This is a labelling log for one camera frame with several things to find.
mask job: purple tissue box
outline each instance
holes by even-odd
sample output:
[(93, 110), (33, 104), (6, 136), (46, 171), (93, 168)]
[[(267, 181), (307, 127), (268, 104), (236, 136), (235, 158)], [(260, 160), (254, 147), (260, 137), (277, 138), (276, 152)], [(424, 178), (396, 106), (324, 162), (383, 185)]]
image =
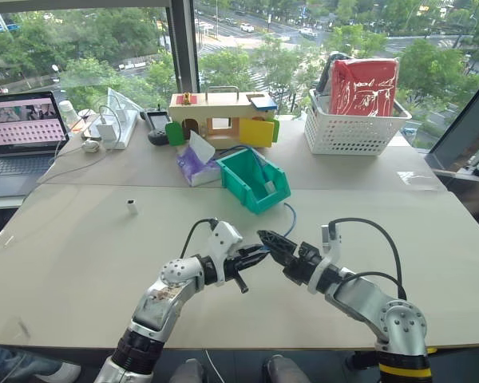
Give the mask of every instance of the purple tissue box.
[(177, 157), (177, 164), (190, 186), (198, 186), (220, 179), (220, 166), (216, 161), (209, 160), (203, 164), (189, 146), (183, 154)]

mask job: yellow stripe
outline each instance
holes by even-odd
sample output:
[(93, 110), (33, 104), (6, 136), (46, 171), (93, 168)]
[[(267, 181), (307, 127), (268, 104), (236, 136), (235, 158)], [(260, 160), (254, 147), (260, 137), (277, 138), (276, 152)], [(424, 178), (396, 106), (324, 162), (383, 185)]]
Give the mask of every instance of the yellow stripe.
[(380, 363), (380, 371), (399, 377), (430, 377), (431, 369), (396, 369)]

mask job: green plastic bin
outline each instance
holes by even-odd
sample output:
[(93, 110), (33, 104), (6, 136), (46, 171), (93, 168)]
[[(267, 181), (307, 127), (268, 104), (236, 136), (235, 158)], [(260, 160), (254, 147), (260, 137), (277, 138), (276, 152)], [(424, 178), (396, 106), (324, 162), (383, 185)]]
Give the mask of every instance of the green plastic bin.
[[(275, 185), (275, 192), (271, 194), (264, 187), (263, 173), (254, 153), (260, 156), (259, 162), (266, 178)], [(222, 186), (253, 213), (262, 213), (291, 195), (286, 173), (253, 149), (241, 150), (216, 162), (222, 169)]]

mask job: white storage basket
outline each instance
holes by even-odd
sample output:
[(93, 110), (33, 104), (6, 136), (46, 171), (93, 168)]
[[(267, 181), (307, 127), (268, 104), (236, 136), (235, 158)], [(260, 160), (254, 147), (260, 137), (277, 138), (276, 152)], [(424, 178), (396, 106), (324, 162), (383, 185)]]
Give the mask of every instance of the white storage basket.
[(307, 108), (305, 137), (314, 154), (350, 154), (376, 156), (412, 118), (397, 101), (394, 109), (399, 116), (341, 116), (326, 114), (311, 89), (312, 108)]

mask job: laptop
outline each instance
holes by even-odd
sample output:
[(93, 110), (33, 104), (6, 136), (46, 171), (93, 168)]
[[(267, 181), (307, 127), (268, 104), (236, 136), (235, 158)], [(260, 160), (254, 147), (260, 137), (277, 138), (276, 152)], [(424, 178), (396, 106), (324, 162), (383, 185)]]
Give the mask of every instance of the laptop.
[(28, 195), (68, 140), (51, 92), (0, 96), (0, 197)]

